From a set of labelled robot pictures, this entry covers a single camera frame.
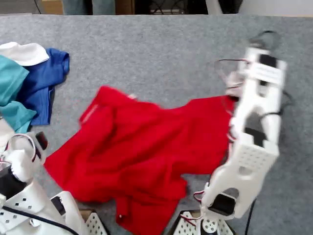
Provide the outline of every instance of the wire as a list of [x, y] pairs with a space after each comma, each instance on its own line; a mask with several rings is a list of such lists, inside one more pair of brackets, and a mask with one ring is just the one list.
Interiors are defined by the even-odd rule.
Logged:
[[60, 224], [58, 222], [55, 222], [55, 221], [52, 221], [52, 220], [49, 220], [49, 219], [46, 219], [46, 218], [43, 218], [43, 217], [40, 217], [40, 216], [37, 216], [37, 215], [34, 215], [34, 214], [23, 212], [23, 211], [20, 211], [20, 210], [17, 210], [17, 209], [13, 209], [13, 208], [10, 208], [10, 207], [7, 207], [7, 206], [3, 206], [2, 209], [7, 211], [7, 212], [20, 214], [20, 215], [23, 215], [23, 216], [26, 216], [26, 217], [29, 217], [29, 218], [32, 218], [32, 219], [37, 219], [37, 220], [39, 220], [41, 222], [44, 222], [44, 223], [47, 223], [47, 224], [54, 225], [56, 227], [62, 228], [64, 230], [72, 233], [73, 235], [79, 235], [73, 229], [71, 229], [70, 227], [68, 227], [68, 226], [66, 226], [64, 224]]
[[278, 112], [270, 112], [270, 113], [263, 114], [262, 116], [260, 116], [260, 120], [265, 118], [268, 115], [279, 115], [279, 116], [282, 116], [284, 114], [285, 108], [287, 106], [294, 105], [294, 99], [293, 99], [292, 95], [289, 94], [288, 92], [286, 92], [285, 90], [283, 90], [283, 94], [289, 99], [289, 102], [286, 102], [285, 104], [283, 104]]
[[197, 192], [194, 192], [194, 199], [197, 201], [197, 202], [201, 202], [201, 199], [196, 197], [196, 195], [199, 195], [199, 194], [203, 194], [204, 193], [204, 190], [202, 191], [197, 191]]
[[36, 1], [36, 0], [34, 0], [34, 2], [35, 2], [35, 5], [36, 5], [37, 10], [39, 11], [39, 13], [40, 13], [40, 14], [42, 14], [42, 13], [41, 13], [41, 11], [40, 11], [40, 9], [39, 9], [39, 6], [38, 6], [37, 1]]
[[[250, 63], [248, 60], [246, 59], [220, 59], [214, 62], [214, 70], [216, 71], [216, 73], [219, 75], [220, 79], [225, 83], [225, 85], [227, 85], [227, 76], [224, 73], [222, 67], [221, 67], [221, 62], [222, 61], [244, 61], [247, 63], [247, 65]], [[232, 84], [231, 86], [226, 86], [226, 89], [234, 89], [237, 87], [240, 87], [243, 85], [244, 82], [238, 82], [235, 84]], [[230, 114], [231, 116], [233, 115], [233, 112], [226, 106], [226, 102], [225, 102], [226, 97], [223, 96], [222, 97], [222, 104], [226, 110], [226, 112], [228, 114]]]
[[36, 145], [35, 145], [34, 140], [33, 140], [30, 136], [28, 136], [28, 135], [26, 135], [26, 134], [20, 134], [20, 133], [14, 134], [14, 135], [9, 139], [9, 141], [7, 142], [6, 147], [5, 147], [5, 150], [8, 150], [8, 149], [10, 148], [11, 141], [12, 141], [12, 139], [15, 138], [15, 137], [24, 137], [24, 138], [26, 138], [26, 139], [30, 142], [30, 144], [31, 144], [31, 146], [32, 146], [32, 148], [33, 148], [33, 150], [34, 150], [34, 151], [33, 151], [33, 155], [32, 155], [32, 157], [31, 157], [31, 161], [34, 162], [35, 159], [36, 159]]
[[249, 226], [250, 226], [250, 221], [251, 221], [251, 217], [252, 217], [252, 213], [253, 213], [253, 208], [254, 208], [254, 205], [255, 205], [255, 201], [256, 201], [256, 199], [254, 199], [254, 201], [252, 202], [251, 207], [250, 207], [248, 220], [247, 220], [247, 222], [246, 222], [245, 235], [248, 235], [248, 230], [249, 230]]
[[197, 218], [193, 218], [193, 217], [189, 218], [189, 217], [186, 217], [186, 216], [184, 216], [184, 215], [182, 215], [182, 214], [180, 214], [179, 216], [180, 216], [181, 218], [183, 218], [186, 222], [188, 222], [189, 224], [191, 224], [191, 225], [193, 225], [193, 226], [196, 226], [196, 225], [191, 222], [192, 220], [198, 220], [198, 219], [201, 219], [201, 218], [203, 217], [203, 216], [201, 215], [201, 216], [199, 216], [199, 217], [197, 217]]

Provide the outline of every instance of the white plastic part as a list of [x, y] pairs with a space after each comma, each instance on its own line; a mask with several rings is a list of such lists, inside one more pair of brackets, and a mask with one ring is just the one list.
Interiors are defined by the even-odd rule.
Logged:
[[5, 157], [5, 160], [12, 164], [12, 173], [18, 180], [28, 182], [33, 178], [34, 165], [23, 149], [13, 150]]
[[225, 220], [217, 217], [204, 217], [197, 221], [197, 235], [235, 235]]
[[89, 235], [108, 235], [98, 214], [95, 212], [90, 213], [86, 221], [86, 227]]
[[[280, 111], [287, 64], [279, 60], [277, 68], [260, 64], [260, 54], [269, 52], [250, 47], [245, 58], [249, 63], [239, 63], [239, 72], [246, 79], [241, 99], [230, 120], [234, 143], [229, 145], [226, 163], [213, 172], [210, 183], [204, 187], [201, 200], [201, 214], [204, 217], [224, 220], [241, 218], [259, 194], [267, 172], [279, 156], [281, 117], [266, 114]], [[268, 82], [266, 87], [260, 86], [260, 81]], [[254, 136], [245, 133], [246, 120], [252, 113], [265, 115], [261, 124], [266, 139], [262, 140], [261, 146], [254, 143]], [[213, 204], [217, 195], [230, 188], [237, 189], [239, 193], [238, 197], [234, 198], [233, 214], [222, 215], [210, 210], [208, 207]]]
[[0, 193], [0, 209], [3, 207], [6, 197]]
[[4, 152], [6, 143], [14, 135], [14, 130], [6, 123], [0, 113], [0, 155]]
[[[8, 199], [4, 205], [64, 224], [59, 212], [36, 181], [33, 181], [23, 191]], [[56, 226], [41, 221], [34, 223], [40, 225], [34, 227], [30, 223], [30, 218], [3, 209], [0, 210], [0, 233], [6, 235], [67, 234], [64, 233], [63, 229]]]
[[61, 203], [66, 212], [63, 216], [66, 225], [74, 229], [80, 235], [87, 235], [87, 227], [72, 194], [68, 191], [62, 191], [54, 197], [60, 197]]
[[[188, 218], [192, 218], [191, 213], [185, 211], [182, 215]], [[183, 218], [180, 218], [177, 227], [174, 230], [173, 235], [196, 235], [196, 227], [188, 223]]]

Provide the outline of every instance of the gray carpet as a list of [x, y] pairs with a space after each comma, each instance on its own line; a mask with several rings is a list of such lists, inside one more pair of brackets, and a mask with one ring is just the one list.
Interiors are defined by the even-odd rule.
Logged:
[[[17, 16], [0, 17], [0, 43], [37, 42], [71, 55], [69, 76], [56, 89], [51, 125], [34, 128], [46, 133], [52, 153], [78, 130], [77, 119], [100, 85], [164, 107], [221, 95], [224, 86], [212, 62], [239, 58], [247, 38], [277, 30], [282, 40], [274, 54], [288, 62], [286, 90], [296, 105], [285, 111], [281, 156], [266, 177], [249, 234], [306, 235], [313, 230], [312, 25], [310, 18], [253, 16]], [[203, 189], [207, 176], [185, 178], [193, 192]], [[49, 196], [60, 191], [43, 169], [38, 179]], [[112, 235], [127, 234], [114, 221], [114, 202], [92, 206]], [[188, 196], [175, 216], [197, 208]], [[246, 216], [229, 222], [239, 235]]]

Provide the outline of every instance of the fabric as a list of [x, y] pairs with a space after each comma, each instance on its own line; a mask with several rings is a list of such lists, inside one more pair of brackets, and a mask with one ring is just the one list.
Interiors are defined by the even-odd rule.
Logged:
[[11, 101], [4, 107], [0, 107], [0, 112], [16, 133], [26, 133], [31, 120], [36, 115], [36, 111], [27, 109], [16, 101]]
[[115, 0], [62, 0], [65, 15], [115, 15]]
[[22, 66], [32, 66], [49, 59], [45, 49], [37, 44], [20, 45], [10, 42], [0, 45], [0, 55], [3, 55]]
[[0, 154], [4, 152], [8, 140], [14, 134], [14, 130], [7, 124], [0, 112]]
[[28, 71], [0, 55], [0, 112], [8, 124], [18, 133], [26, 133], [36, 112], [14, 101]]
[[45, 167], [80, 201], [114, 198], [117, 222], [132, 233], [158, 235], [186, 194], [180, 175], [212, 173], [224, 156], [230, 115], [222, 98], [166, 110], [101, 87], [81, 129]]
[[48, 48], [50, 59], [38, 65], [25, 67], [29, 74], [26, 77], [17, 100], [26, 108], [37, 114], [32, 125], [48, 125], [51, 117], [51, 94], [54, 86], [64, 82], [69, 71], [69, 54], [65, 51]]

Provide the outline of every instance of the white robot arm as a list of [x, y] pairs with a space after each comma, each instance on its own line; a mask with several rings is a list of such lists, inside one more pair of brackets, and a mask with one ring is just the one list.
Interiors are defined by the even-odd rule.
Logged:
[[[254, 47], [249, 47], [245, 59], [239, 62], [238, 74], [244, 77], [244, 83], [229, 124], [228, 159], [213, 172], [201, 192], [199, 235], [232, 235], [224, 221], [244, 215], [279, 156], [286, 68], [286, 62], [270, 56], [268, 50]], [[259, 115], [263, 132], [246, 128], [246, 120], [252, 113]], [[236, 190], [236, 197], [227, 194], [230, 189]]]
[[15, 134], [0, 117], [0, 234], [106, 235], [96, 213], [85, 222], [69, 192], [49, 199], [34, 179], [46, 148], [43, 133]]

